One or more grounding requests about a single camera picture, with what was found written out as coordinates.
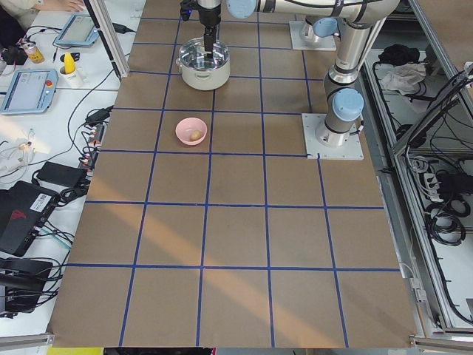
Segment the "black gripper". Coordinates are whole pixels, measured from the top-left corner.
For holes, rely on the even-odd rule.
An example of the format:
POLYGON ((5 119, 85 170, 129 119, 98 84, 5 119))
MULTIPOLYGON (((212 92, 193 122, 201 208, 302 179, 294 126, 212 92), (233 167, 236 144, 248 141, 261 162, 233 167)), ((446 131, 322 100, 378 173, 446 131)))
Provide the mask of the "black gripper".
POLYGON ((216 41, 216 26, 221 22, 221 0, 197 0, 200 23, 205 27, 203 35, 204 49, 208 57, 213 58, 216 41))

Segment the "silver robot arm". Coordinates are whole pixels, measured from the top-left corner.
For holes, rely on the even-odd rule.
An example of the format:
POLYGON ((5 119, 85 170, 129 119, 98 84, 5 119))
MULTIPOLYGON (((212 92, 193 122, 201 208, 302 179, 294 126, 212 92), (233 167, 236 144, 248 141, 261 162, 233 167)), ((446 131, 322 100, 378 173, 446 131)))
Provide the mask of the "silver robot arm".
POLYGON ((228 1, 235 18, 255 12, 294 13, 322 18, 342 18, 345 28, 334 64, 324 78, 328 112, 316 128, 317 140, 330 148, 342 146, 364 106, 353 89, 360 66, 397 1, 228 1))

